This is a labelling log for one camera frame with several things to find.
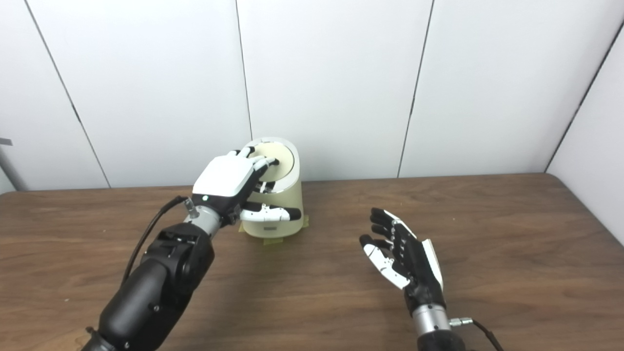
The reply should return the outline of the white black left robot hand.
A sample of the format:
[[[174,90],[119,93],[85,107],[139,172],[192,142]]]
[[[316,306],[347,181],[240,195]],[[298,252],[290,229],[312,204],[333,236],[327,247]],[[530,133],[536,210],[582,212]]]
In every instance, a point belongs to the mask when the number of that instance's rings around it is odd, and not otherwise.
[[[244,147],[214,158],[193,186],[191,201],[194,206],[216,213],[221,227],[236,224],[239,220],[274,222],[303,217],[297,208],[249,200],[252,193],[263,189],[261,177],[271,166],[279,165],[275,157],[250,157],[254,151],[254,147]]]

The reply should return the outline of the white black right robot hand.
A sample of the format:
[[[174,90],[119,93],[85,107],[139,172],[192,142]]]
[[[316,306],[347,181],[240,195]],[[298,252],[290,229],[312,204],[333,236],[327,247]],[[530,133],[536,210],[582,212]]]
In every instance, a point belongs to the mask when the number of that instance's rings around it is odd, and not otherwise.
[[[361,235],[367,258],[381,275],[404,293],[409,313],[421,305],[446,308],[443,277],[431,240],[419,240],[396,215],[372,208],[371,230],[381,238]]]

